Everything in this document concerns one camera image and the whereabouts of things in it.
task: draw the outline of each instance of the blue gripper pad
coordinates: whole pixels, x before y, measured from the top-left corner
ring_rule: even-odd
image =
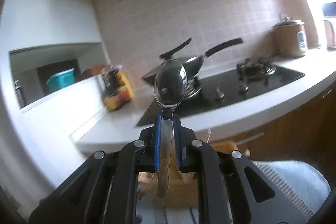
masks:
[[[158,171],[159,170],[159,155],[160,155],[161,115],[157,116],[155,135],[156,137],[155,137],[154,167],[155,167],[155,171]]]
[[[182,132],[179,132],[182,128],[179,126],[180,117],[179,115],[174,116],[174,141],[175,141],[175,151],[176,151],[176,163],[178,166],[178,169],[181,170],[182,166],[182,147],[180,143],[179,135],[183,134]]]

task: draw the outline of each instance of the gas stove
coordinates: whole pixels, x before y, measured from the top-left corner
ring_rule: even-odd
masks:
[[[198,80],[192,79],[189,93],[175,109],[180,117],[214,110],[232,105],[287,85],[304,77],[304,73],[275,66],[269,59],[256,61],[246,59],[237,68]],[[137,126],[153,124],[162,115],[159,104],[154,100]]]

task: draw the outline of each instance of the transparent spoon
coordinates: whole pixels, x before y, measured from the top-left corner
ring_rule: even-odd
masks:
[[[162,108],[159,179],[157,196],[165,198],[168,190],[170,150],[173,137],[173,113],[183,100],[187,87],[184,67],[175,59],[166,60],[159,67],[154,81],[155,99]]]

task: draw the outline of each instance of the spoon handle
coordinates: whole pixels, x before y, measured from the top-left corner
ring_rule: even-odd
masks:
[[[157,196],[159,198],[165,198],[167,196],[172,137],[173,121],[168,119],[162,119],[160,136],[159,178],[157,182]]]

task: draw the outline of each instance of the pan handle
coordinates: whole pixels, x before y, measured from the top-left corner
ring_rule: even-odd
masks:
[[[191,42],[191,40],[192,40],[192,37],[189,38],[186,42],[184,42],[184,43],[181,44],[180,46],[178,46],[178,47],[172,49],[171,51],[168,51],[168,52],[166,52],[166,53],[164,53],[164,54],[161,54],[161,55],[160,55],[160,58],[162,58],[162,59],[166,59],[166,60],[171,59],[171,56],[172,56],[174,53],[178,52],[179,50],[181,50],[182,48],[184,48],[185,46],[187,46],[187,45]]]
[[[236,38],[236,39],[232,39],[230,41],[226,41],[226,42],[223,42],[211,49],[209,49],[208,51],[205,52],[205,55],[206,57],[209,57],[211,55],[213,55],[214,53],[224,49],[224,48],[227,48],[227,47],[230,47],[230,46],[233,46],[233,45],[237,45],[237,44],[242,44],[243,41],[241,38]]]

